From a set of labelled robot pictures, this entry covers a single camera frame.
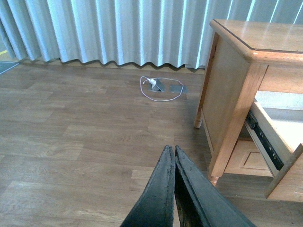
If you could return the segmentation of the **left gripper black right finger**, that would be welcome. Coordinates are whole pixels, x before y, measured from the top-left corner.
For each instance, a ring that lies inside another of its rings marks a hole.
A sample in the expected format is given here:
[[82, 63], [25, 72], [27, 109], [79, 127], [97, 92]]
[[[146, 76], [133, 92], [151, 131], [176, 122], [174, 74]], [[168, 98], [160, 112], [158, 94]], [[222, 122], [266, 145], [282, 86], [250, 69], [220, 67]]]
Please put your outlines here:
[[254, 227], [176, 146], [175, 198], [182, 227]]

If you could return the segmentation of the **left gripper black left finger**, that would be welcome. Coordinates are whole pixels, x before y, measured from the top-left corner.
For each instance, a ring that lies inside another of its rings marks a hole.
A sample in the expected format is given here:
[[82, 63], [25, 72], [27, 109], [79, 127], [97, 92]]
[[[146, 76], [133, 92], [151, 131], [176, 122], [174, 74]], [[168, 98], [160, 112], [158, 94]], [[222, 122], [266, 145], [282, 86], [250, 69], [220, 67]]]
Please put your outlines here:
[[166, 145], [149, 181], [125, 220], [123, 227], [173, 226], [175, 156]]

